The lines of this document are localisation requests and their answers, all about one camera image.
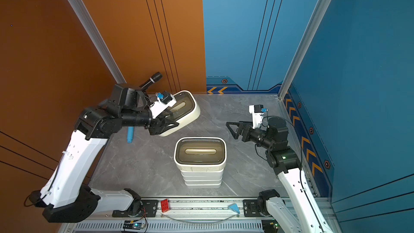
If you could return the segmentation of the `cream box brown lid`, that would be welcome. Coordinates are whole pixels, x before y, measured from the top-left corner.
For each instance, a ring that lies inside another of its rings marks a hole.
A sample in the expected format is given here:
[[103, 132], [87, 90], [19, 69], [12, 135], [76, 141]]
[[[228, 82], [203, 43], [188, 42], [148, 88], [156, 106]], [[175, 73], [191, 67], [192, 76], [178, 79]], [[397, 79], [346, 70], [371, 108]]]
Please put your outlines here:
[[217, 137], [185, 137], [175, 146], [174, 162], [182, 172], [216, 172], [227, 162], [227, 146]]
[[174, 97], [176, 104], [164, 110], [161, 116], [179, 125], [174, 128], [170, 125], [168, 130], [160, 134], [161, 137], [166, 137], [192, 123], [199, 117], [201, 112], [199, 104], [191, 92], [183, 90], [174, 94]]

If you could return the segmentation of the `white box grey lid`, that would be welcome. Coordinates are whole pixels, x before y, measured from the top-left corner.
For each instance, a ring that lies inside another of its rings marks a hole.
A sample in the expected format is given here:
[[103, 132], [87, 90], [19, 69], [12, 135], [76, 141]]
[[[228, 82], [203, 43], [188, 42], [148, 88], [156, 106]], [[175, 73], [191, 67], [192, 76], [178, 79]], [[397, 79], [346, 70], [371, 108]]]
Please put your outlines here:
[[223, 176], [224, 169], [216, 171], [180, 171], [184, 178], [205, 178], [206, 180], [219, 180]]
[[222, 176], [184, 176], [185, 180], [222, 180]]
[[209, 189], [209, 188], [219, 188], [221, 183], [217, 184], [185, 184], [190, 189]]

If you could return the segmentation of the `white box bamboo lid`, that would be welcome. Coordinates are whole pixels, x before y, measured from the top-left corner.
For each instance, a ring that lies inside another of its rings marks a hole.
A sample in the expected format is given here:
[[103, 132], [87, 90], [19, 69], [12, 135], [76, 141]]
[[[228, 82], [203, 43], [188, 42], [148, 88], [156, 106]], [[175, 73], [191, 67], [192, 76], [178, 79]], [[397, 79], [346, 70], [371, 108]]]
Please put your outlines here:
[[185, 180], [184, 183], [188, 186], [218, 185], [222, 180]]

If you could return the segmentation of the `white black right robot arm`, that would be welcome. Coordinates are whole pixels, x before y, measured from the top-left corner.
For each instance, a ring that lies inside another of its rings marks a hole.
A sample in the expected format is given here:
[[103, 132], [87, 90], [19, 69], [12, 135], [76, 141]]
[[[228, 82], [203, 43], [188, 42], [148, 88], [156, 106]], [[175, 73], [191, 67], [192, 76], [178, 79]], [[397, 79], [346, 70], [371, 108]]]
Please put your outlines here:
[[253, 142], [266, 150], [266, 161], [286, 189], [295, 210], [293, 213], [288, 210], [276, 190], [265, 190], [257, 199], [259, 211], [273, 217], [286, 233], [331, 233], [307, 183], [303, 157], [288, 145], [287, 120], [272, 116], [266, 129], [246, 121], [227, 122], [226, 127], [234, 139]]

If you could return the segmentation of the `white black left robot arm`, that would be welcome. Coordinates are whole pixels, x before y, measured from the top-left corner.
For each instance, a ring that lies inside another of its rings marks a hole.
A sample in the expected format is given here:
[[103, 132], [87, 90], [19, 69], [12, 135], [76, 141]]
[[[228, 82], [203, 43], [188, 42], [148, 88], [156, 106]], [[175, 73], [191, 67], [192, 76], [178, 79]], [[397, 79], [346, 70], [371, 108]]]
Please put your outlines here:
[[31, 205], [43, 209], [48, 222], [77, 223], [103, 211], [119, 211], [130, 217], [139, 215], [142, 202], [135, 191], [97, 190], [83, 181], [97, 154], [123, 127], [143, 127], [150, 135], [159, 135], [179, 125], [162, 116], [176, 104], [175, 96], [164, 91], [156, 94], [156, 101], [151, 101], [146, 93], [151, 84], [146, 82], [142, 87], [116, 84], [109, 99], [82, 111], [51, 179], [28, 197]]

